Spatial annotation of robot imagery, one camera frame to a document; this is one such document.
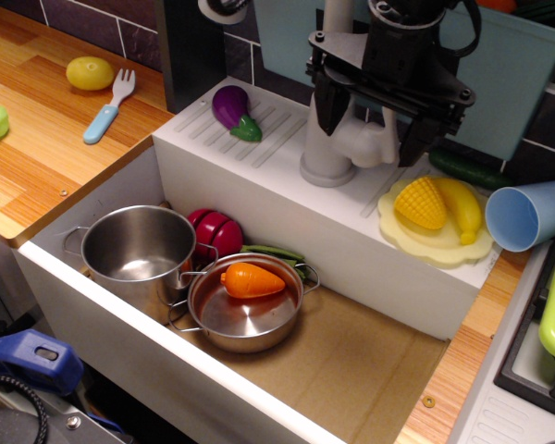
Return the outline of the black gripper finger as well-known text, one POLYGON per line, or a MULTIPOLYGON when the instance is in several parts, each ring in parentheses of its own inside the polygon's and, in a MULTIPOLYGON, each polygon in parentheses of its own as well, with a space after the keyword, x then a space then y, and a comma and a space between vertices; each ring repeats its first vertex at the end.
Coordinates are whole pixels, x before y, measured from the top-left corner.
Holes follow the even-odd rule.
POLYGON ((348 109, 350 94, 324 72, 314 79, 314 106, 320 129, 331 136, 348 109))
POLYGON ((436 140, 440 121, 432 117, 413 118, 399 151, 399 167, 412 167, 436 140))

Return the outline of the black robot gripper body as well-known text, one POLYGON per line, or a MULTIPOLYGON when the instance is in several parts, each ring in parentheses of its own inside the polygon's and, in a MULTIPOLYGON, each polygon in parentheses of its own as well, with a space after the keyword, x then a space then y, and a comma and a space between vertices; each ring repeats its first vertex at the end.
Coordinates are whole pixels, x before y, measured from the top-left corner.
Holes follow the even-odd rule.
POLYGON ((455 1, 370 1, 366 33, 321 30, 309 43, 325 57, 320 70, 357 94, 407 117, 440 121, 438 135, 458 132, 475 93, 457 78, 462 58, 478 46, 482 18, 464 2, 473 37, 461 48, 443 46, 441 23, 455 1))

